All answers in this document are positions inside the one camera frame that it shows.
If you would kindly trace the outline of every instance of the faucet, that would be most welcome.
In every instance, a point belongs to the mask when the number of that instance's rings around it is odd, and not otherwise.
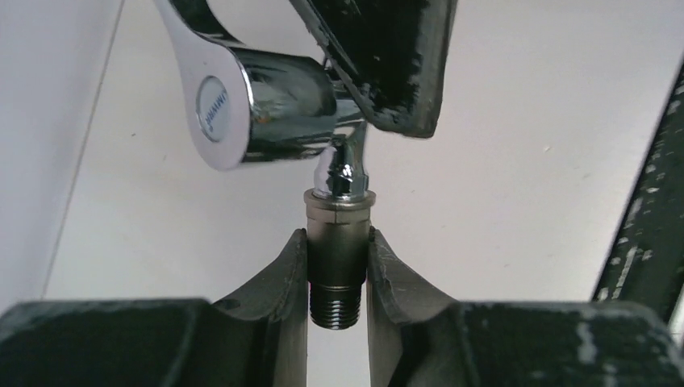
[[[370,207],[368,123],[344,83],[315,60],[248,48],[204,0],[156,0],[176,53],[190,134],[212,168],[319,156],[305,192],[312,320],[357,322]]]

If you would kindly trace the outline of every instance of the white surface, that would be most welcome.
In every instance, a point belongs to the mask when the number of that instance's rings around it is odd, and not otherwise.
[[[0,1],[0,313],[42,296],[120,4]]]
[[[287,2],[212,4],[248,44],[320,56]],[[373,224],[456,298],[586,300],[683,35],[679,0],[459,2],[436,137],[370,135]],[[214,172],[182,103],[152,2],[126,2],[50,298],[215,299],[305,224],[315,162]],[[311,326],[310,385],[368,385],[366,349],[364,324]]]

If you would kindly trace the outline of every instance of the metal fitting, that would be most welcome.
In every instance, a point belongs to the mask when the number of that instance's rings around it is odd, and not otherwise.
[[[366,191],[349,201],[320,198],[314,192],[304,193],[311,319],[320,327],[342,330],[359,319],[375,193]]]

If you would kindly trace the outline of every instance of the faucet lever handle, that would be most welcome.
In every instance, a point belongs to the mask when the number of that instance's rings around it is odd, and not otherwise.
[[[321,64],[246,47],[206,0],[155,3],[176,54],[193,143],[212,168],[306,159],[330,144],[336,92]]]

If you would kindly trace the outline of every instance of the threaded end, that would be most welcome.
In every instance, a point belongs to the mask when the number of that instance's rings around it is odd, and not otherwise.
[[[325,329],[341,331],[359,321],[361,287],[311,284],[311,320]]]

